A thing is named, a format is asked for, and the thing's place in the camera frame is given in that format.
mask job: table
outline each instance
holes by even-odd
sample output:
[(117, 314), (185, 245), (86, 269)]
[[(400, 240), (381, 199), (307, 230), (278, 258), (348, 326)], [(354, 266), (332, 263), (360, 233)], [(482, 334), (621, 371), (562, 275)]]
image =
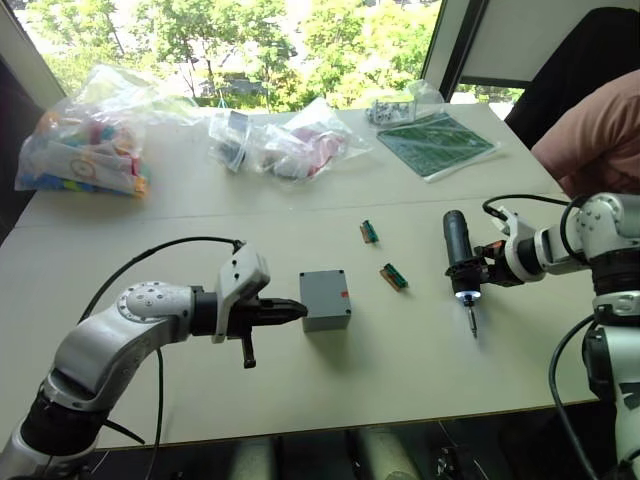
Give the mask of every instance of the table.
[[(407, 202), (490, 197), (501, 193), (560, 192), (556, 182), (487, 105), (447, 105), (447, 111), (499, 151), (446, 179), (427, 184), (375, 138), (362, 110), (340, 112), (373, 150), (345, 161), (327, 178), (284, 188), (272, 178), (234, 175), (207, 158), (207, 136), (199, 128), (151, 128), (147, 157), (153, 167), (148, 198), (132, 202), (101, 195), (38, 192), (18, 226), (121, 223), (155, 218), (244, 215), (284, 210), (390, 205)], [(291, 114), (259, 116), (258, 122), (284, 122)]]
[[(522, 170), (531, 169), (532, 175), (518, 177), (523, 184), (531, 187), (531, 177), (537, 172), (538, 184), (552, 189), (550, 177), (544, 178), (532, 157), (511, 160), (520, 162)], [(490, 167), (487, 162), (482, 168), (470, 168), (489, 176)], [(395, 167), (380, 168), (391, 171)], [(457, 179), (450, 177), (451, 183), (461, 184), (466, 173), (456, 175)], [(336, 174), (314, 185), (331, 189), (334, 180), (344, 181)], [(240, 179), (230, 182), (240, 184)], [(380, 192), (382, 186), (384, 183), (377, 185)], [(73, 204), (77, 200), (66, 203), (64, 194), (48, 197), (57, 198), (58, 203), (47, 215), (41, 200), (45, 195), (38, 193), (21, 225), (0, 248), (0, 380), (10, 385), (3, 388), (1, 430), (8, 433), (25, 414), (59, 342), (104, 279), (149, 246), (188, 235), (223, 235), (255, 244), (271, 270), (272, 281), (263, 296), (297, 299), (299, 272), (344, 269), (353, 314), (345, 331), (307, 335), (301, 322), (256, 328), (258, 366), (253, 370), (243, 370), (237, 341), (213, 345), (207, 338), (195, 338), (167, 346), (163, 350), (163, 443), (549, 405), (548, 362), (570, 325), (590, 313), (589, 274), (549, 277), (511, 289), (483, 287), (479, 338), (474, 340), (466, 314), (443, 275), (447, 259), (442, 216), (454, 208), (465, 212), (473, 244), (488, 243), (500, 235), (481, 213), (481, 198), (471, 198), (474, 194), (484, 198), (483, 191), (448, 192), (464, 197), (455, 200), (445, 193), (443, 200), (415, 200), (424, 195), (419, 190), (429, 188), (418, 183), (416, 191), (396, 192), (396, 200), (386, 197), (374, 205), (360, 205), (362, 199), (343, 196), (340, 208), (322, 208), (314, 199), (302, 196), (296, 205), (304, 208), (284, 208), (277, 202), (288, 197), (278, 193), (270, 197), (270, 205), (265, 200), (251, 211), (224, 213), (224, 208), (237, 206), (218, 206), (216, 214), (189, 216), (183, 212), (181, 218), (166, 212), (165, 218), (158, 218), (162, 214), (158, 210), (116, 215), (109, 210), (117, 203), (109, 202), (112, 197), (87, 195), (85, 202), (102, 209), (86, 221), (77, 212), (63, 215), (64, 208), (77, 206)], [(509, 188), (517, 191), (527, 186), (512, 181)], [(336, 205), (339, 199), (326, 200)], [(180, 205), (193, 207), (189, 202)], [(557, 206), (535, 202), (512, 201), (509, 205), (539, 226), (557, 222), (561, 213)], [(358, 226), (365, 218), (375, 226), (379, 245), (363, 243)], [(217, 270), (229, 254), (227, 247), (211, 244), (158, 253), (118, 280), (98, 308), (141, 280), (213, 288)], [(406, 292), (396, 293), (378, 274), (387, 262), (409, 281)], [(579, 343), (570, 344), (560, 363), (559, 384), (565, 401), (592, 398)], [(153, 437), (155, 426), (155, 368), (153, 357), (144, 362), (111, 417), (146, 439)], [(110, 431), (104, 431), (100, 440), (102, 447), (130, 444)]]

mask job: person's arm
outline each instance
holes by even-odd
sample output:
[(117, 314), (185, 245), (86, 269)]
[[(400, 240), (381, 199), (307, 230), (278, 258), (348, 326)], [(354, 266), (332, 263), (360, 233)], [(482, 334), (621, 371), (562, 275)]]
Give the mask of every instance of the person's arm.
[(568, 110), (531, 152), (560, 180), (601, 159), (634, 131), (637, 135), (639, 112), (640, 70), (605, 84)]

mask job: small connector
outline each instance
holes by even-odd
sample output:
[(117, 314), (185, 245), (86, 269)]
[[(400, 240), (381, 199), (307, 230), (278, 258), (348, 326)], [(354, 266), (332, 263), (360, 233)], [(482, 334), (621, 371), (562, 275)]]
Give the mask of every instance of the small connector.
[(390, 263), (387, 263), (382, 270), (380, 270), (380, 275), (382, 275), (382, 278), (384, 278), (396, 292), (409, 286), (409, 282), (407, 282), (407, 280), (400, 275), (400, 272)]
[(362, 233), (364, 243), (378, 243), (378, 234), (373, 229), (373, 225), (371, 225), (369, 220), (362, 222), (362, 225), (360, 225), (360, 233)]

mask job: person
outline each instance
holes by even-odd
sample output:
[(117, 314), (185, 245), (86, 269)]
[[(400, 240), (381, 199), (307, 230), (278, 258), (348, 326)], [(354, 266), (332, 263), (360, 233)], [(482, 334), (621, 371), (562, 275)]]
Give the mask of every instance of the person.
[(571, 198), (640, 194), (640, 70), (585, 97), (531, 152)]

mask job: gray plastic box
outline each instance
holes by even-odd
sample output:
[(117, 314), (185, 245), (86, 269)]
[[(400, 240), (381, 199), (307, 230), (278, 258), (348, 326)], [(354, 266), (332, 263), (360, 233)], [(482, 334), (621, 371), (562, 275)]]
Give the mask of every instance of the gray plastic box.
[(305, 332), (347, 328), (351, 302), (344, 270), (301, 273), (300, 300), (309, 310), (302, 320)]

